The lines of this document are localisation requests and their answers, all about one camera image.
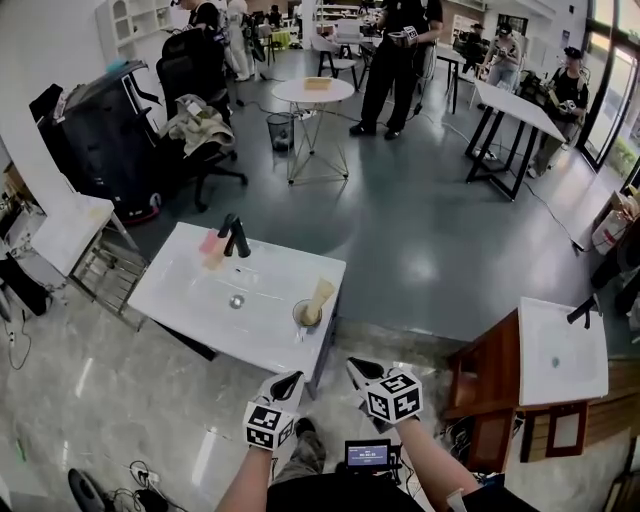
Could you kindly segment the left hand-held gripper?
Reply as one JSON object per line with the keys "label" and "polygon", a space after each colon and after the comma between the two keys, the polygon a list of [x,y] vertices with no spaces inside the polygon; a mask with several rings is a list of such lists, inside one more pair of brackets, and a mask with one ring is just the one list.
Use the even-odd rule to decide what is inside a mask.
{"label": "left hand-held gripper", "polygon": [[258,396],[282,403],[247,403],[243,418],[246,443],[268,451],[280,448],[294,434],[304,388],[302,371],[280,373],[265,380]]}

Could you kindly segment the black wheeled machine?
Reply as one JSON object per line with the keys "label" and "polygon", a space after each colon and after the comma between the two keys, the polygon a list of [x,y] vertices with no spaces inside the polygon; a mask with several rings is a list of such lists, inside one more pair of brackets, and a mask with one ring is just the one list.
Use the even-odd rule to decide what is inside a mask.
{"label": "black wheeled machine", "polygon": [[29,104],[30,112],[60,172],[79,193],[107,199],[126,224],[159,213],[160,185],[153,176],[155,145],[148,108],[128,61],[103,76],[65,92],[53,84]]}

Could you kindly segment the person's left forearm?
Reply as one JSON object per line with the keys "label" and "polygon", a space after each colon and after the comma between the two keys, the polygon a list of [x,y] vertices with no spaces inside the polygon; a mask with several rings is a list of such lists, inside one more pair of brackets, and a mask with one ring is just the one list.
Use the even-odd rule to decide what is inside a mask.
{"label": "person's left forearm", "polygon": [[251,446],[215,512],[266,512],[272,453]]}

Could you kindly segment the black framed window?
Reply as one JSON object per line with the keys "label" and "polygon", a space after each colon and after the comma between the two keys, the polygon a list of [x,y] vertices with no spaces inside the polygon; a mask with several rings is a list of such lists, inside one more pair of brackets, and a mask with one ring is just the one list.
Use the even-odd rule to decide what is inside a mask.
{"label": "black framed window", "polygon": [[588,0],[589,113],[581,150],[619,187],[640,170],[640,0]]}

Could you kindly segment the beige cloth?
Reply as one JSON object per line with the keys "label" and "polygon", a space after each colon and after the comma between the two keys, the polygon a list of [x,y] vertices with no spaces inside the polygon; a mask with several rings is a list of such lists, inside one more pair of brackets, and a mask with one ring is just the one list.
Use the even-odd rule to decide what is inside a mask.
{"label": "beige cloth", "polygon": [[185,94],[175,100],[177,113],[170,117],[159,129],[159,137],[183,142],[183,152],[191,156],[201,146],[216,143],[232,146],[235,136],[231,127],[214,107],[206,104],[199,96]]}

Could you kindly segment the person's grey trouser leg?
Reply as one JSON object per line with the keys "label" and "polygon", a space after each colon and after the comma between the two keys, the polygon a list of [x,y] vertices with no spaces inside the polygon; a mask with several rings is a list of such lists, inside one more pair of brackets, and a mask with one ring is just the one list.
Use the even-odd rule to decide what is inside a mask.
{"label": "person's grey trouser leg", "polygon": [[315,431],[307,430],[297,438],[297,445],[283,469],[276,475],[272,486],[290,480],[319,476],[324,472],[326,449]]}

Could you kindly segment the dark rectangular table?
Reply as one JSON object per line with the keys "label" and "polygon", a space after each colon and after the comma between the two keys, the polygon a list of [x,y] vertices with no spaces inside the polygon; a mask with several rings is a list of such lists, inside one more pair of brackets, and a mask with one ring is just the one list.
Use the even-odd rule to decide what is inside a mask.
{"label": "dark rectangular table", "polygon": [[452,48],[437,45],[436,59],[447,64],[446,98],[451,106],[451,113],[456,114],[458,103],[459,77],[466,60]]}

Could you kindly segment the clear glass cup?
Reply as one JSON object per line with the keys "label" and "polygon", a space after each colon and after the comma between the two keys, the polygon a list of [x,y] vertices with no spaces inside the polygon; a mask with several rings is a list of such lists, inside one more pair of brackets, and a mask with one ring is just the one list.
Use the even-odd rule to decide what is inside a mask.
{"label": "clear glass cup", "polygon": [[299,327],[312,328],[322,320],[322,308],[311,308],[312,300],[303,299],[293,308],[293,319]]}

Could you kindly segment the person's right forearm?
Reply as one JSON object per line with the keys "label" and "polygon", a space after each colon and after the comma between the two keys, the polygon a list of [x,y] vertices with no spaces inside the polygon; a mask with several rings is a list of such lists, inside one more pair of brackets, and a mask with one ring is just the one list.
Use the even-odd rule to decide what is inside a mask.
{"label": "person's right forearm", "polygon": [[447,498],[477,491],[480,486],[473,474],[441,447],[415,418],[395,425],[426,498],[438,512],[448,510]]}

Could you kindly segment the black office chair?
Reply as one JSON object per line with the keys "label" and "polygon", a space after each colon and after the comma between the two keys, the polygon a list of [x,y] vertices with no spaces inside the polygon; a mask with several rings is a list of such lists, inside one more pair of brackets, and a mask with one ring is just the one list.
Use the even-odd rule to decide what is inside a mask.
{"label": "black office chair", "polygon": [[[232,129],[230,98],[223,67],[222,44],[214,41],[204,31],[192,29],[169,37],[163,45],[161,58],[156,63],[167,120],[177,113],[175,100],[182,95],[192,94],[199,96],[206,104],[220,112],[224,122]],[[233,148],[235,143],[227,147],[208,143],[186,157],[182,141],[171,140],[168,136],[159,139],[167,154],[179,165],[185,178],[195,181],[194,204],[200,212],[207,209],[202,200],[202,189],[208,176],[237,178],[243,186],[249,183],[245,174],[220,166],[220,163],[227,159],[237,159],[237,153]]]}

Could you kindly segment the small black monitor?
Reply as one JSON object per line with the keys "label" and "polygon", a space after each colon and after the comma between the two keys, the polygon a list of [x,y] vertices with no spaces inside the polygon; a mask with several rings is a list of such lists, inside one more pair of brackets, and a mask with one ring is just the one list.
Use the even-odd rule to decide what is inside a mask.
{"label": "small black monitor", "polygon": [[346,441],[344,463],[352,470],[386,471],[391,466],[390,450],[389,439]]}

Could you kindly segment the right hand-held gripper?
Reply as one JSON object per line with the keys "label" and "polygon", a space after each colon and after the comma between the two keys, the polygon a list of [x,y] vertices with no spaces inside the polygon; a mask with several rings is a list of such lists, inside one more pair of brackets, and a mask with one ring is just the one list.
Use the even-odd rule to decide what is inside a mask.
{"label": "right hand-held gripper", "polygon": [[349,378],[364,399],[366,416],[379,433],[423,411],[423,386],[410,371],[381,360],[349,356]]}

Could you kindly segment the person's black shirt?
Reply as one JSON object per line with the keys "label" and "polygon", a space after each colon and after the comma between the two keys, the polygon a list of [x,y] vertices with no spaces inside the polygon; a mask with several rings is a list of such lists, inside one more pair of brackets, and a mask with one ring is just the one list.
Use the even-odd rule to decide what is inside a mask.
{"label": "person's black shirt", "polygon": [[[509,490],[490,485],[462,497],[467,512],[539,512]],[[339,474],[296,478],[268,489],[266,512],[426,512],[379,477]]]}

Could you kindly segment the wooden washbasin cabinet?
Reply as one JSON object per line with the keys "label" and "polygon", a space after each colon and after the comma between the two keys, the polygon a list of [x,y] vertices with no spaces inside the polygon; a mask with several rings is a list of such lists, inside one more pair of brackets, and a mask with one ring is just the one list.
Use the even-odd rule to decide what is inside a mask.
{"label": "wooden washbasin cabinet", "polygon": [[448,359],[453,373],[445,418],[465,425],[461,449],[471,471],[502,472],[516,424],[523,424],[523,463],[579,456],[621,431],[640,433],[640,359],[608,356],[609,391],[596,399],[519,405],[517,309]]}

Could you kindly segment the white table with metal frame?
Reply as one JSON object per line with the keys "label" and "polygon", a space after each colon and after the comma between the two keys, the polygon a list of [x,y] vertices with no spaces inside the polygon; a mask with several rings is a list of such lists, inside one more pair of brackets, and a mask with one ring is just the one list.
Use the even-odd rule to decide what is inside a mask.
{"label": "white table with metal frame", "polygon": [[76,193],[69,209],[46,218],[31,246],[85,298],[140,330],[145,316],[129,299],[148,261],[111,201]]}

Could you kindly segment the black faucet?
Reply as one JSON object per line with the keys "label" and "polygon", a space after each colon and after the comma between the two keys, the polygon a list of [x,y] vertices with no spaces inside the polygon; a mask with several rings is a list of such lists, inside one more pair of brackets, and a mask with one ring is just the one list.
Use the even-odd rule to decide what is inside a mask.
{"label": "black faucet", "polygon": [[234,252],[237,252],[239,258],[247,258],[251,255],[251,249],[245,236],[242,222],[235,213],[226,215],[217,237],[227,240],[223,252],[225,257],[231,257]]}
{"label": "black faucet", "polygon": [[574,309],[566,316],[566,320],[569,324],[574,324],[580,318],[584,319],[584,328],[589,330],[591,327],[591,314],[595,313],[597,316],[602,316],[600,308],[600,301],[596,293],[593,293],[587,300],[585,300],[580,306]]}

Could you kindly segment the black rounded object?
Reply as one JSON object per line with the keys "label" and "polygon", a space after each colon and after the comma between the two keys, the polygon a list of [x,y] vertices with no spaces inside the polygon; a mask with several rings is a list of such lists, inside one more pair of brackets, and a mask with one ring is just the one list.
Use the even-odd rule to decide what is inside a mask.
{"label": "black rounded object", "polygon": [[81,512],[107,512],[103,493],[83,471],[72,468],[67,473],[70,491]]}

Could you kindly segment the white table with black legs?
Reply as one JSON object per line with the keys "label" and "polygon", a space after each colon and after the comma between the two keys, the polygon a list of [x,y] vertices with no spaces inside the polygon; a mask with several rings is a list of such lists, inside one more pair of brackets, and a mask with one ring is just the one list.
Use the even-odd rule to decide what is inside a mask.
{"label": "white table with black legs", "polygon": [[[534,145],[540,132],[548,135],[560,143],[566,141],[551,118],[538,105],[531,103],[505,89],[492,86],[484,81],[475,79],[475,92],[485,105],[484,114],[467,145],[465,155],[473,164],[466,177],[466,183],[485,181],[495,186],[506,198],[513,202],[526,174],[527,165],[532,156]],[[484,157],[502,123],[504,116],[510,116],[519,122],[509,157],[500,172],[511,170],[511,164],[518,149],[520,140],[526,127],[531,129],[529,140],[523,156],[523,161],[516,175],[514,184],[509,187],[484,162]]]}

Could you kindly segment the white washbasin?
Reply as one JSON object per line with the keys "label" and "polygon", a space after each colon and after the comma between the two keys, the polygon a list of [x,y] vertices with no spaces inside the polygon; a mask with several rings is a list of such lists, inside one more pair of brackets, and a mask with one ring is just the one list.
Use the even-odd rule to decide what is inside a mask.
{"label": "white washbasin", "polygon": [[[299,327],[294,306],[311,299],[320,278],[342,284],[346,263],[258,240],[247,258],[209,261],[199,246],[210,229],[179,222],[136,286],[129,305],[211,349],[274,373],[302,371],[310,381],[339,298],[323,305],[322,320]],[[245,297],[232,309],[233,295]]]}
{"label": "white washbasin", "polygon": [[[602,316],[569,324],[574,310],[523,297],[517,309],[520,339],[519,405],[546,406],[601,398],[609,391],[608,354]],[[557,356],[560,366],[553,368]]]}

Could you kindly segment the white shelf cabinet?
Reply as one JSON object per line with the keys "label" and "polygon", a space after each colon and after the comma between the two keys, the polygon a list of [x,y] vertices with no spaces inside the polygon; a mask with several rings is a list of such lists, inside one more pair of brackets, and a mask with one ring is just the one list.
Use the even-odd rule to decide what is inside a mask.
{"label": "white shelf cabinet", "polygon": [[103,0],[95,9],[105,51],[120,49],[172,27],[171,0]]}

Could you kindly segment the white paper bag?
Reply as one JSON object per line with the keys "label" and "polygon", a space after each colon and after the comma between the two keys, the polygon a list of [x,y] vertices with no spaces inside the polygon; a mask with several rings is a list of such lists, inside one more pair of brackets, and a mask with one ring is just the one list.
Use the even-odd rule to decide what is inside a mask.
{"label": "white paper bag", "polygon": [[594,220],[593,248],[600,255],[606,255],[638,218],[640,190],[629,185],[622,192],[614,191]]}

